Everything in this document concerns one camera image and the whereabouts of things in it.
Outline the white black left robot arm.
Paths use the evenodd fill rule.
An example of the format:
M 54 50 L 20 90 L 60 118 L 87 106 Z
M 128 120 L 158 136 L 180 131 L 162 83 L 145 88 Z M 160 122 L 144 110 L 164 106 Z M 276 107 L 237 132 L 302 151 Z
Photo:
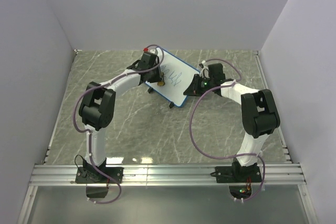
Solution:
M 156 83 L 163 80 L 160 63 L 149 64 L 137 60 L 123 73 L 102 83 L 89 83 L 81 96 L 78 114 L 85 126 L 81 133 L 86 133 L 87 150 L 83 168 L 94 183 L 108 178 L 106 171 L 105 133 L 114 115 L 116 98 L 144 82 Z

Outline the yellow black whiteboard eraser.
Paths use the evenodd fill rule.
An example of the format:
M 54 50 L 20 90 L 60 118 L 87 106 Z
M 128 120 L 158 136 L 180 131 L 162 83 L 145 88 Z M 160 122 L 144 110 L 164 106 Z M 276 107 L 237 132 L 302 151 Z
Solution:
M 157 83 L 157 85 L 158 85 L 159 87 L 162 87 L 162 86 L 165 85 L 164 73 L 161 73 L 161 79 L 160 79 L 160 81 Z

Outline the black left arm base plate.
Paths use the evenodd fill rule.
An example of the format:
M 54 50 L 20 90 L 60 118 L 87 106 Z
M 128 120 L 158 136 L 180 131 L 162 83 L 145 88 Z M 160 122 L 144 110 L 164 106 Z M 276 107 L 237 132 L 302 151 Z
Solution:
M 123 167 L 105 167 L 103 172 L 109 177 L 113 178 L 119 184 L 122 182 L 123 178 Z M 109 178 L 97 172 L 95 169 L 87 170 L 83 167 L 79 167 L 75 179 L 76 184 L 115 184 Z

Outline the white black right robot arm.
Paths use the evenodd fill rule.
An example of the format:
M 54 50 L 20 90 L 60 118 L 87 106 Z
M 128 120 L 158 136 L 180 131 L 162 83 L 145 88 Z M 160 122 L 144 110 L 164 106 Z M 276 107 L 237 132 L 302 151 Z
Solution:
M 214 77 L 203 78 L 195 74 L 184 95 L 199 97 L 196 104 L 210 92 L 215 92 L 221 97 L 235 101 L 241 106 L 242 124 L 245 131 L 241 147 L 236 155 L 218 157 L 203 152 L 197 145 L 192 133 L 191 114 L 189 134 L 194 147 L 204 156 L 211 159 L 230 159 L 232 163 L 232 177 L 238 182 L 244 182 L 260 172 L 257 161 L 260 158 L 262 146 L 269 135 L 280 126 L 280 117 L 269 89 L 257 90 L 241 85 L 237 80 L 220 80 Z

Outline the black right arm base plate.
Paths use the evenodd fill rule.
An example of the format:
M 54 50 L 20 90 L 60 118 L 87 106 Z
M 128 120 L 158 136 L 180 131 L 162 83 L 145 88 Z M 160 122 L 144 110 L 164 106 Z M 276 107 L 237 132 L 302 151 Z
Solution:
M 234 166 L 216 166 L 210 173 L 211 177 L 216 178 L 217 183 L 260 183 L 262 175 L 258 166 L 234 167 Z

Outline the blue framed whiteboard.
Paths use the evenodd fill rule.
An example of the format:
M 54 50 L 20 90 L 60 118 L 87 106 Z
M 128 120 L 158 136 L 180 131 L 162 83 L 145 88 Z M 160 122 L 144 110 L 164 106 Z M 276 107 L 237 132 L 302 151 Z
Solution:
M 157 83 L 148 82 L 146 85 L 152 88 L 153 92 L 158 93 L 169 102 L 173 102 L 175 104 L 174 107 L 182 107 L 187 98 L 183 92 L 188 88 L 194 75 L 198 74 L 199 71 L 166 50 L 160 50 L 156 47 L 149 49 L 149 52 L 156 54 L 159 57 L 159 61 L 163 61 L 160 64 L 160 70 L 164 73 L 165 85 L 159 87 Z

